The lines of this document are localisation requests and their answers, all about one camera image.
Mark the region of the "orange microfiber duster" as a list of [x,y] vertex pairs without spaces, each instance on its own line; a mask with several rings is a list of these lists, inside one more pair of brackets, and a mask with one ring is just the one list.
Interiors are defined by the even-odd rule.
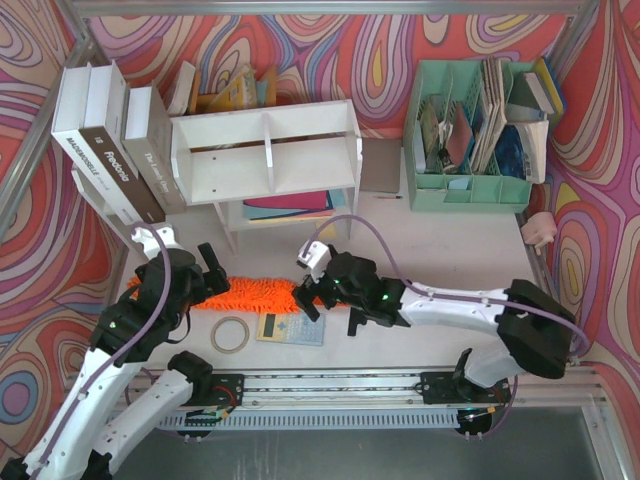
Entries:
[[284,278],[231,277],[231,289],[193,305],[199,310],[249,312],[258,314],[301,313],[292,292],[295,283]]

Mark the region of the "clear tape roll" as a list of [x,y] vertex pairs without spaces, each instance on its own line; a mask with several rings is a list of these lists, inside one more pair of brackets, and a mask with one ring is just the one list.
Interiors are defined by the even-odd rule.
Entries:
[[248,343],[250,329],[248,324],[236,316],[220,319],[212,328],[211,343],[216,351],[222,354],[235,354]]

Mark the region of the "black clip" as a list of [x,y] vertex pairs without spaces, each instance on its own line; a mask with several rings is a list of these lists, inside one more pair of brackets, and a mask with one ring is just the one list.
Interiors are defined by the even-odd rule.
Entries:
[[351,307],[348,319],[347,336],[355,337],[357,335],[358,327],[365,326],[367,323],[367,316],[361,310]]

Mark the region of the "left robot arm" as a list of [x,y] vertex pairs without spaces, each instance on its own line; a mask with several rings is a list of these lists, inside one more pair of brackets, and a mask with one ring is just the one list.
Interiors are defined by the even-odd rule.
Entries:
[[211,245],[198,250],[203,266],[186,250],[165,248],[136,269],[138,284],[100,314],[81,371],[49,429],[28,455],[6,463],[2,478],[110,479],[165,415],[214,400],[212,365],[182,351],[115,423],[107,422],[153,351],[190,322],[191,308],[229,291]]

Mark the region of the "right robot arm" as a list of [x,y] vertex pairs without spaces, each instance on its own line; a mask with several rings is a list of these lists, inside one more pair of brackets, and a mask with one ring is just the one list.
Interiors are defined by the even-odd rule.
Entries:
[[373,321],[391,327],[440,325],[490,335],[492,343],[464,350],[456,365],[459,381],[489,389],[521,373],[546,379],[564,376],[574,335],[574,316],[528,280],[503,290],[439,289],[380,277],[374,261],[336,252],[316,242],[299,253],[307,270],[292,291],[296,305],[315,321],[323,305],[349,307],[348,334]]

